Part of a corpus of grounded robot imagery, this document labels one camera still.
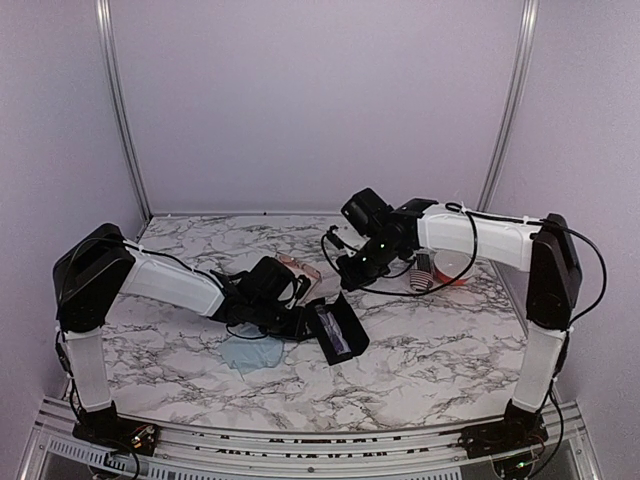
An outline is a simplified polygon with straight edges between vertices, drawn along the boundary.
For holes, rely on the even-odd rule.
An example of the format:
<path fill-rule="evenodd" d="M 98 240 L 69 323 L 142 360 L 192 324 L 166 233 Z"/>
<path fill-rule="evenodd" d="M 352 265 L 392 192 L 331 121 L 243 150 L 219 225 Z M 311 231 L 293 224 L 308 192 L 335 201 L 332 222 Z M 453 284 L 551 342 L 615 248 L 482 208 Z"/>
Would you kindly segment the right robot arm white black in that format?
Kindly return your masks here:
<path fill-rule="evenodd" d="M 542 409 L 566 361 L 582 282 L 565 218 L 500 216 L 423 198 L 394 208 L 370 188 L 354 194 L 341 213 L 366 240 L 337 260 L 349 291 L 366 289 L 392 261 L 421 250 L 461 253 L 526 276 L 527 343 L 513 395 L 501 419 L 464 428 L 459 443 L 468 456 L 479 457 L 547 440 Z"/>

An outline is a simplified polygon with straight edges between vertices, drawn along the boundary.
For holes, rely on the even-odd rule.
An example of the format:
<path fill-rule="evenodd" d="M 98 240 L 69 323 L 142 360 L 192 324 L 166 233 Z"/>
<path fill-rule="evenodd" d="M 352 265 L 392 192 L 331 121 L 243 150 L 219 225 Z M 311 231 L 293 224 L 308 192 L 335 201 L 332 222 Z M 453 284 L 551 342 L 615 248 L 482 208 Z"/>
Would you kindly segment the pink frame sunglasses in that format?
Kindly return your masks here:
<path fill-rule="evenodd" d="M 289 268 L 296 276 L 304 275 L 308 278 L 312 287 L 318 286 L 322 282 L 321 272 L 312 265 L 280 252 L 275 254 L 275 258 Z"/>

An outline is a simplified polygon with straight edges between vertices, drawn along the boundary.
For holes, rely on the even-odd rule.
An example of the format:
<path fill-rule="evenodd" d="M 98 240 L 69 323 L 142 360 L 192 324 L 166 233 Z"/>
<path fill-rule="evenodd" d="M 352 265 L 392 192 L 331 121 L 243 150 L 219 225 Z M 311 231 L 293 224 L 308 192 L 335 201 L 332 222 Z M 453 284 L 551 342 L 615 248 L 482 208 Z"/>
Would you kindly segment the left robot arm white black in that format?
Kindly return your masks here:
<path fill-rule="evenodd" d="M 261 336 L 302 332 L 299 302 L 310 279 L 274 256 L 235 274 L 205 271 L 127 239 L 105 223 L 63 254 L 52 269 L 57 322 L 54 348 L 70 382 L 73 434 L 141 451 L 158 428 L 123 418 L 112 396 L 104 353 L 108 321 L 157 327 L 173 317 L 251 326 Z"/>

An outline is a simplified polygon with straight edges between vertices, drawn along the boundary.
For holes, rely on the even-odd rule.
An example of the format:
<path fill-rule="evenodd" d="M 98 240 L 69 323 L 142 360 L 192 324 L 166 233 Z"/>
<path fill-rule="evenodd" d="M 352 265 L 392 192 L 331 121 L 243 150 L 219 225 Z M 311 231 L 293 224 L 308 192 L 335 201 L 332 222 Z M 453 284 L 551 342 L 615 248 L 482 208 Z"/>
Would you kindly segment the black glasses case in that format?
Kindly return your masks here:
<path fill-rule="evenodd" d="M 303 307 L 304 319 L 332 366 L 361 356 L 370 339 L 343 293 L 333 302 L 318 298 Z"/>

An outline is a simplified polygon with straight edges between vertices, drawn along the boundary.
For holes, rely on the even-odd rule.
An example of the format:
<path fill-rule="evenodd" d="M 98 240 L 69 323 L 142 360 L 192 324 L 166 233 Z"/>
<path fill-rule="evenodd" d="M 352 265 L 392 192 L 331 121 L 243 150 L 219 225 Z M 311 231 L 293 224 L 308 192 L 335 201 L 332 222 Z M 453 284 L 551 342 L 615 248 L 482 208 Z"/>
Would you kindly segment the clear purple lens sunglasses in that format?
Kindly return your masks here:
<path fill-rule="evenodd" d="M 337 355 L 351 354 L 351 347 L 344 338 L 341 327 L 333 313 L 322 305 L 316 307 L 316 313 L 335 353 Z"/>

